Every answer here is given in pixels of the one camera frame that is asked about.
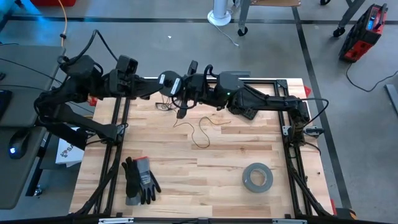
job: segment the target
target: wood grain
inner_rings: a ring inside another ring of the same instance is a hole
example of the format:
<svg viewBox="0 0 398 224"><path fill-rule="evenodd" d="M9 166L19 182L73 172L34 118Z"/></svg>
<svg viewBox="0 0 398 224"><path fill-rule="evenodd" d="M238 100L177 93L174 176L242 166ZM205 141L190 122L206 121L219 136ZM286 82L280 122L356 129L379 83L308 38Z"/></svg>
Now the wood grain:
<svg viewBox="0 0 398 224"><path fill-rule="evenodd" d="M291 95L305 98L301 79L287 81ZM263 93L274 94L271 86L253 87ZM216 111L210 106L198 105L178 123L189 122L193 125L193 138L200 146L208 143L200 132L200 118L207 116L214 123L230 122L218 126L204 119L201 126L211 144L202 149L192 141L192 127L187 124L172 127L176 121L174 111L159 111L155 108L155 102L160 101L159 94L152 95L149 101L132 101L121 157L123 161L129 156L149 156L150 169L162 187L162 193L157 194L157 200L150 205L125 205L126 179L120 166L112 214L123 212L124 216L132 217L174 218L283 218L286 213L293 215L277 112L260 111L254 121L248 121L227 110ZM94 120L109 123L114 102L114 99L99 101ZM313 139L306 140L316 144ZM308 187L324 208L331 212L320 155L311 146L304 146L301 150ZM104 152L105 146L100 143L86 148L71 212L78 210L97 187ZM242 184L242 172L253 162L266 164L274 175L273 186L262 194L254 194ZM105 190L103 208L107 195L108 189Z"/></svg>

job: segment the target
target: work glove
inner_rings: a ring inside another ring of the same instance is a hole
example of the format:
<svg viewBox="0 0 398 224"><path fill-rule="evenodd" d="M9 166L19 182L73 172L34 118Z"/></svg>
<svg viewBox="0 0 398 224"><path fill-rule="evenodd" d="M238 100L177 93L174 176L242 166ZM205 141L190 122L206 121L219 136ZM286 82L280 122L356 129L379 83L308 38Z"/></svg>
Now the work glove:
<svg viewBox="0 0 398 224"><path fill-rule="evenodd" d="M126 205L139 205L141 202L141 185L137 161L132 160L131 157L122 162L124 171L126 172Z"/></svg>
<svg viewBox="0 0 398 224"><path fill-rule="evenodd" d="M139 170L139 175L141 177L141 204L150 204L150 200L156 200L155 189L158 193L161 193L159 184L157 183L153 173L149 169L149 159L148 157L143 157L137 160L137 166Z"/></svg>

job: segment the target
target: white stand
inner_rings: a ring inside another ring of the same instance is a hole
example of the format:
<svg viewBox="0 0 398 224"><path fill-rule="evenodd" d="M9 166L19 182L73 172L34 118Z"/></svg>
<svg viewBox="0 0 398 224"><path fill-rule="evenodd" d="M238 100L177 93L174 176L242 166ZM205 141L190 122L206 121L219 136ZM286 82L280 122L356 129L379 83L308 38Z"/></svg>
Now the white stand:
<svg viewBox="0 0 398 224"><path fill-rule="evenodd" d="M215 26L225 26L231 22L231 15L226 7L228 0L214 0L213 10L207 15L209 22Z"/></svg>

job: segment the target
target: gray floor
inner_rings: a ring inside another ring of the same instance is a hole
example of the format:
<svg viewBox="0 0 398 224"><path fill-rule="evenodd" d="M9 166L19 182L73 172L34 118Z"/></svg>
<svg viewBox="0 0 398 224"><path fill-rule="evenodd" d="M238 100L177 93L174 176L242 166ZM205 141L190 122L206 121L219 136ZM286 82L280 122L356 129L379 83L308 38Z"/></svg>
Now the gray floor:
<svg viewBox="0 0 398 224"><path fill-rule="evenodd" d="M387 2L388 19L398 19L395 0L366 1L354 19L372 2ZM18 11L18 15L62 17L57 7L38 10L28 3L26 10ZM112 4L107 0L81 0L67 9L67 13L70 17L204 19L211 5L212 1L194 0L114 0ZM320 6L319 0L304 0L298 11L301 19L339 20L347 8L343 0L332 1L327 6ZM289 7L251 7L248 18L293 19L293 14ZM244 37L236 34L237 24L222 27L240 45L238 48L207 23L69 22L66 48L67 55L76 55L85 46L92 30L99 29L117 55L129 55L139 61L137 72L142 76L157 77L164 70L183 74L190 61L196 60L200 69L211 63L215 72L250 70L253 77L303 78L304 84L311 87L295 25L247 24L247 27L249 32ZM362 220L396 223L398 154L394 131L398 128L398 117L383 85L398 86L398 77L381 83L371 93L351 86L345 78L348 64L338 61L345 35L331 38L335 28L335 25L303 25L322 97L331 103L326 113L351 203ZM9 21L0 33L0 40L26 45L60 45L58 35L62 30L63 22ZM398 69L397 34L398 26L386 26L377 45L351 67L349 74L354 82L371 88ZM105 70L114 67L114 60L99 39L94 41L88 54ZM317 113L315 105L311 104L310 109L312 114ZM319 144L330 195L339 205L323 138L319 139ZM50 172L48 178L41 180L48 186L45 195L40 199L21 197L15 209L0 211L0 220L66 214L75 179L71 173L65 176L67 184L60 184L62 175ZM55 197L59 198L57 207L49 203ZM27 212L30 206L37 208L36 211Z"/></svg>

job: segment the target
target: red toolbox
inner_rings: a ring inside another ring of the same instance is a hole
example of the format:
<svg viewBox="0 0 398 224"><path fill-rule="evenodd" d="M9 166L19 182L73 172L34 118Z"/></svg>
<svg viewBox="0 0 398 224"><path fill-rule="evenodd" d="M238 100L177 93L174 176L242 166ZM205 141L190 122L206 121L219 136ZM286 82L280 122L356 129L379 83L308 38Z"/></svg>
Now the red toolbox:
<svg viewBox="0 0 398 224"><path fill-rule="evenodd" d="M60 6L58 0L30 0L35 6ZM76 0L61 0L63 6L70 7L74 6Z"/></svg>

